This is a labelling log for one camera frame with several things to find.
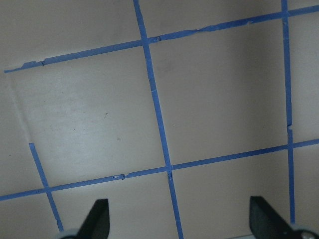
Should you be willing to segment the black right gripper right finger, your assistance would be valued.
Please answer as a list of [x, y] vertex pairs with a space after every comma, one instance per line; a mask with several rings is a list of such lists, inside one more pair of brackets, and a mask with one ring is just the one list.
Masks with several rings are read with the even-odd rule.
[[298, 239], [299, 234], [261, 196], [251, 196], [249, 227], [256, 239]]

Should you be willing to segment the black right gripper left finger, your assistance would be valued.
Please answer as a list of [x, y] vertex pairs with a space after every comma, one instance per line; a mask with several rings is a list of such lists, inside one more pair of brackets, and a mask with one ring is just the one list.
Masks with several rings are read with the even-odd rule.
[[76, 239], [107, 239], [110, 233], [110, 213], [108, 199], [95, 201], [84, 220]]

